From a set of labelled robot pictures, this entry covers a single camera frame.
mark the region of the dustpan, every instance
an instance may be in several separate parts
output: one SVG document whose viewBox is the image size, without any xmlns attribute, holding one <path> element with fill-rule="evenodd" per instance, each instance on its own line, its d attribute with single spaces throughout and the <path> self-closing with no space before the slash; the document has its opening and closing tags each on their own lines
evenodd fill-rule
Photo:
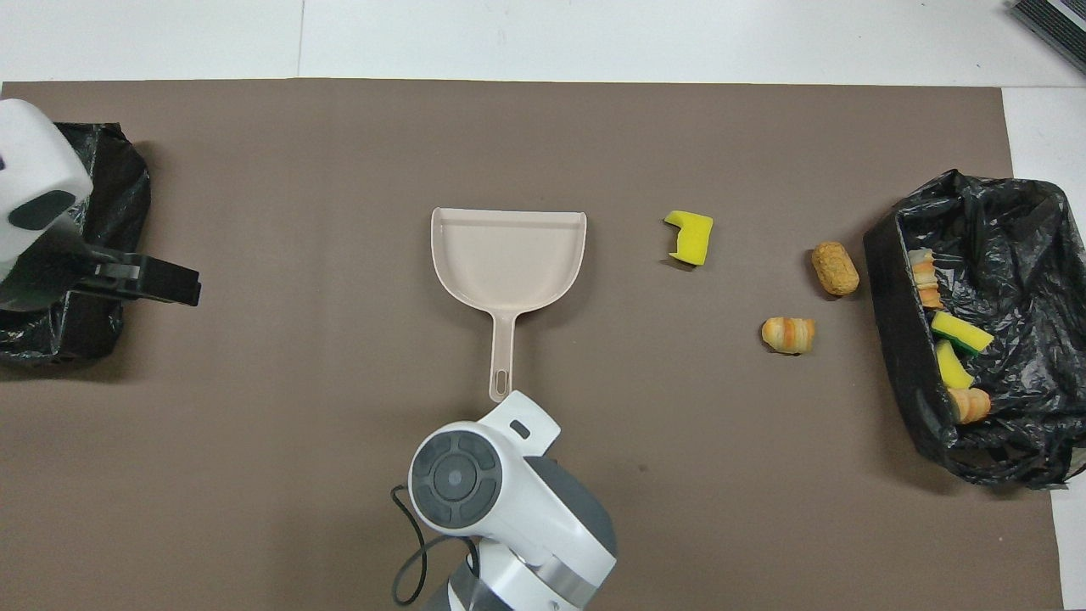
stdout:
<svg viewBox="0 0 1086 611">
<path fill-rule="evenodd" d="M 583 212 L 434 208 L 430 250 L 438 279 L 453 296 L 494 320 L 494 402 L 514 390 L 517 317 L 553 303 L 573 284 L 586 229 Z"/>
</svg>

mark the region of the gray circular joint cap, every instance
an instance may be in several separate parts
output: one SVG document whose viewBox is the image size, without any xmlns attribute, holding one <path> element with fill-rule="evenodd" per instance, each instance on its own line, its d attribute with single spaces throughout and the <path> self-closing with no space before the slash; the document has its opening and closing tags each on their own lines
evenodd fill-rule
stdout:
<svg viewBox="0 0 1086 611">
<path fill-rule="evenodd" d="M 451 431 L 434 435 L 412 463 L 415 507 L 430 522 L 464 529 L 487 515 L 502 489 L 502 464 L 480 435 Z"/>
</svg>

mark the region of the dustpan handle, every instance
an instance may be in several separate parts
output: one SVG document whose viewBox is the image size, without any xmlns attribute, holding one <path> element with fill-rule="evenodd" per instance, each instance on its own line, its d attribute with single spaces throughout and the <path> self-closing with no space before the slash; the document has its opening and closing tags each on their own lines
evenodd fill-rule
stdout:
<svg viewBox="0 0 1086 611">
<path fill-rule="evenodd" d="M 513 330 L 515 315 L 493 315 L 494 344 L 490 353 L 490 398 L 501 404 L 513 392 Z"/>
</svg>

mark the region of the garbage bag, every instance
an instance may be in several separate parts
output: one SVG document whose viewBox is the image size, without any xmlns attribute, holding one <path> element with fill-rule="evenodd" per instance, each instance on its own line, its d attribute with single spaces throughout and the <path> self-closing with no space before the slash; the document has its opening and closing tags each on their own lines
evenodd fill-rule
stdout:
<svg viewBox="0 0 1086 611">
<path fill-rule="evenodd" d="M 875 320 L 917 450 L 962 480 L 1060 487 L 1086 457 L 1086 251 L 1050 182 L 946 171 L 863 238 Z M 995 341 L 962 359 L 989 394 L 987 419 L 958 425 L 912 284 L 907 251 L 934 252 L 951 315 Z"/>
<path fill-rule="evenodd" d="M 121 126 L 58 123 L 94 190 L 67 214 L 84 241 L 132 252 L 151 205 L 147 164 Z M 0 362 L 43 366 L 110 355 L 124 329 L 124 302 L 68 292 L 46 310 L 0 311 Z"/>
</svg>

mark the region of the brown table surface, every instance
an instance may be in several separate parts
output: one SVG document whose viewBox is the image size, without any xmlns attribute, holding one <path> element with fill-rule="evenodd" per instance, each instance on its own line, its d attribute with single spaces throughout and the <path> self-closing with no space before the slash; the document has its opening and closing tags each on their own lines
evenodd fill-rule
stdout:
<svg viewBox="0 0 1086 611">
<path fill-rule="evenodd" d="M 519 390 L 610 511 L 590 606 L 1061 604 L 1049 496 L 921 459 L 892 398 L 862 232 L 949 167 L 1010 176 L 995 89 L 462 81 L 4 85 L 119 122 L 142 250 L 199 308 L 138 302 L 116 353 L 4 370 L 0 608 L 391 609 L 413 551 L 388 492 L 487 398 L 489 319 L 438 282 L 434 206 L 579 209 L 580 278 L 520 320 Z M 716 218 L 667 260 L 672 208 Z M 839 240 L 860 289 L 829 298 Z M 768 317 L 818 321 L 769 352 Z M 431 560 L 429 593 L 462 549 Z"/>
</svg>

